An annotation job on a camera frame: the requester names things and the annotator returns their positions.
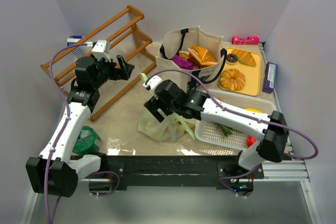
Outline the yellow banana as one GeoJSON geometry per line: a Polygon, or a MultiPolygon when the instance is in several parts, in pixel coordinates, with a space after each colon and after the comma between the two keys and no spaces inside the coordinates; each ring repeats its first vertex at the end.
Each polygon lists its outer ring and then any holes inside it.
{"type": "Polygon", "coordinates": [[[253,109],[253,108],[245,108],[245,110],[255,113],[263,113],[261,110],[253,109]]]}

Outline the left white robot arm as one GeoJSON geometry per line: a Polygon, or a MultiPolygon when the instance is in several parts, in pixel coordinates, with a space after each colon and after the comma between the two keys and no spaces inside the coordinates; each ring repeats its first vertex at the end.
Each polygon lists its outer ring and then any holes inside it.
{"type": "Polygon", "coordinates": [[[76,77],[66,98],[66,110],[49,143],[38,157],[26,162],[34,192],[70,197],[78,182],[108,168],[106,155],[94,151],[71,161],[75,142],[100,97],[99,88],[108,80],[128,80],[134,65],[117,56],[117,63],[94,56],[77,60],[76,77]]]}

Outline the beige canvas tote bag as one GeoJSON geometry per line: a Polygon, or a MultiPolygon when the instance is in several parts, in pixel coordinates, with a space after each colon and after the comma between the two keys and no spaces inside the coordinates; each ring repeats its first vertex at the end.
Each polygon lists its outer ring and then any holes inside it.
{"type": "Polygon", "coordinates": [[[173,61],[180,52],[189,53],[190,46],[199,46],[214,56],[214,64],[200,67],[197,60],[193,61],[196,67],[186,72],[198,77],[204,84],[210,84],[219,78],[226,63],[227,51],[224,48],[222,37],[209,34],[199,26],[175,30],[167,33],[159,48],[156,57],[157,70],[182,70],[180,65],[173,61]]]}

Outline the light green plastic bag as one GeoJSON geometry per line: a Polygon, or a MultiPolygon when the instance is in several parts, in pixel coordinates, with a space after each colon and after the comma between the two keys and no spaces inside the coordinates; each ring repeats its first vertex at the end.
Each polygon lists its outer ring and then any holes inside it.
{"type": "Polygon", "coordinates": [[[185,119],[176,113],[163,117],[159,122],[150,112],[144,112],[138,122],[138,131],[157,142],[175,142],[184,133],[195,139],[195,119],[185,119]]]}

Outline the orange snack packet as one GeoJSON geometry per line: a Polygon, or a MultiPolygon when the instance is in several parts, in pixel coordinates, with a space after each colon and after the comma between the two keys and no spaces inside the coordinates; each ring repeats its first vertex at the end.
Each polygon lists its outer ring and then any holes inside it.
{"type": "Polygon", "coordinates": [[[180,50],[178,55],[200,68],[217,64],[217,60],[208,49],[196,45],[190,45],[187,50],[180,50]]]}

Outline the purple snack packet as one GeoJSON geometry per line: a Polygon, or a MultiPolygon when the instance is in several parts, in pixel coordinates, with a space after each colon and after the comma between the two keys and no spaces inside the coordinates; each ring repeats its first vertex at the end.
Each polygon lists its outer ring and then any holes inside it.
{"type": "Polygon", "coordinates": [[[185,70],[193,70],[194,67],[196,66],[195,64],[187,61],[186,59],[180,57],[179,55],[175,55],[172,58],[172,61],[181,69],[185,69],[185,70]]]}

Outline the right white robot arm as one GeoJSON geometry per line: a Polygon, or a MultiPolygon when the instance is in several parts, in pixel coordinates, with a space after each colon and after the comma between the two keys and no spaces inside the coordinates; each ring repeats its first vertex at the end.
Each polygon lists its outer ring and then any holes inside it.
{"type": "Polygon", "coordinates": [[[289,132],[281,112],[255,113],[221,102],[208,93],[185,93],[173,81],[158,76],[147,81],[144,88],[153,93],[144,106],[159,122],[176,113],[185,119],[225,125],[255,138],[256,143],[238,156],[241,168],[251,170],[264,161],[282,161],[289,132]]]}

